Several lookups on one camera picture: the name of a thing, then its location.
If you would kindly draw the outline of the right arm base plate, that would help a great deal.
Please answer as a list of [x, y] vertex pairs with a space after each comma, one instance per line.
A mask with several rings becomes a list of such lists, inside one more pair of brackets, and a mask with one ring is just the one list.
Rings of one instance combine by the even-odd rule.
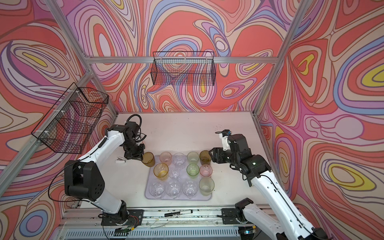
[[250, 208], [246, 206], [245, 208], [224, 208], [221, 209], [221, 214], [218, 215], [222, 219], [223, 224], [225, 225], [256, 225], [260, 226], [262, 223], [262, 213], [260, 210], [255, 208]]

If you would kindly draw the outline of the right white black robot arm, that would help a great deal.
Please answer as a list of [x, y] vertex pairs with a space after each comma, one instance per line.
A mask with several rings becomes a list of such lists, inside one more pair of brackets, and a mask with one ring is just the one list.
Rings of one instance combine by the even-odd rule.
[[327, 240], [322, 228], [314, 227], [285, 193], [261, 155], [254, 155], [242, 134], [233, 135], [230, 130], [217, 132], [222, 147], [209, 151], [212, 161], [229, 164], [232, 170], [242, 174], [249, 187], [255, 187], [267, 200], [276, 219], [262, 211], [251, 199], [245, 198], [235, 204], [239, 222], [249, 222], [258, 227], [272, 240]]

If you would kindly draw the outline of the dark amber cup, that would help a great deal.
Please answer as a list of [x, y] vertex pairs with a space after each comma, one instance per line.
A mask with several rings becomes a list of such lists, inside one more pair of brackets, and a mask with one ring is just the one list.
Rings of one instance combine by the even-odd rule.
[[154, 154], [151, 152], [144, 153], [142, 163], [149, 168], [153, 167], [156, 163]]

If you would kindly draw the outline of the bright green cup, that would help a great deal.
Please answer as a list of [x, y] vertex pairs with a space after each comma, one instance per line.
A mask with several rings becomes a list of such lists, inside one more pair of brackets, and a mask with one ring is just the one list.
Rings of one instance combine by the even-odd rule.
[[197, 164], [189, 164], [186, 168], [187, 174], [191, 179], [196, 178], [200, 174], [200, 167]]

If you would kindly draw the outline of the peach transparent cup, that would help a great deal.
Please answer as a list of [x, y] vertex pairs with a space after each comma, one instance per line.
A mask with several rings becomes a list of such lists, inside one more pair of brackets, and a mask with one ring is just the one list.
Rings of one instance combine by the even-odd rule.
[[166, 164], [168, 166], [172, 164], [172, 154], [170, 152], [161, 153], [159, 159], [161, 163]]

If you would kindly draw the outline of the small clear cup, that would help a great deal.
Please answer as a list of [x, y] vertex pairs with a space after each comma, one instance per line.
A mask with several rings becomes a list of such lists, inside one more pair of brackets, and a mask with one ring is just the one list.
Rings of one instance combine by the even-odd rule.
[[169, 178], [172, 180], [178, 180], [181, 176], [180, 170], [176, 168], [171, 168], [168, 174], [169, 174]]

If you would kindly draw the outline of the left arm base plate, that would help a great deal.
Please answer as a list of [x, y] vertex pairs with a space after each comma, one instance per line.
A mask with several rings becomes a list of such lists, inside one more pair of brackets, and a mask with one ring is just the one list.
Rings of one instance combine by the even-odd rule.
[[137, 227], [142, 224], [144, 210], [128, 209], [125, 215], [100, 213], [99, 219], [102, 220], [102, 226], [129, 226]]

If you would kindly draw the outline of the dark olive textured cup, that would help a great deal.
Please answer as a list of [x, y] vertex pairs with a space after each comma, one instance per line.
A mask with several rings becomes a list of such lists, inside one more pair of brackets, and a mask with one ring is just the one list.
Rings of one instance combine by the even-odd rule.
[[199, 154], [201, 165], [210, 165], [212, 161], [212, 157], [208, 150], [201, 151]]

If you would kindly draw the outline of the pink transparent cup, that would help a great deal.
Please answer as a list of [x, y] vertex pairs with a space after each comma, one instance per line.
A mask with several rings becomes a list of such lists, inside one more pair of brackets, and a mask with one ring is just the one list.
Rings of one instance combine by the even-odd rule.
[[210, 165], [208, 164], [204, 164], [200, 167], [200, 175], [203, 176], [203, 177], [211, 177], [213, 173], [213, 169]]

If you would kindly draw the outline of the yellow transparent cup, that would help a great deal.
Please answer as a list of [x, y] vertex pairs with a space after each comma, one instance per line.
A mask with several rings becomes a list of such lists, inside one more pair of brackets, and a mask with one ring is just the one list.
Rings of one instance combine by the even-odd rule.
[[166, 181], [168, 179], [169, 166], [164, 163], [157, 164], [153, 169], [153, 173], [157, 179]]

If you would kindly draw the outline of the pale green frosted large cup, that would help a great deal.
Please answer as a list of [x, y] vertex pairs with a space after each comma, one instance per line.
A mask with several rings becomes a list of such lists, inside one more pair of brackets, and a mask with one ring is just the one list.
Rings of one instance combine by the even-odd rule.
[[199, 182], [199, 188], [203, 196], [208, 196], [213, 192], [215, 188], [215, 182], [212, 178], [203, 177]]

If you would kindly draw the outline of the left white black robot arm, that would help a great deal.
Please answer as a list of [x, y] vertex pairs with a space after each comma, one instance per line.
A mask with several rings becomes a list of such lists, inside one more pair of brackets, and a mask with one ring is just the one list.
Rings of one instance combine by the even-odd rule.
[[90, 151], [76, 161], [68, 161], [64, 169], [65, 194], [81, 200], [87, 200], [104, 213], [120, 214], [124, 201], [106, 190], [100, 168], [111, 154], [122, 148], [127, 160], [143, 159], [145, 145], [139, 141], [141, 124], [125, 122], [113, 125], [106, 130], [105, 136]]

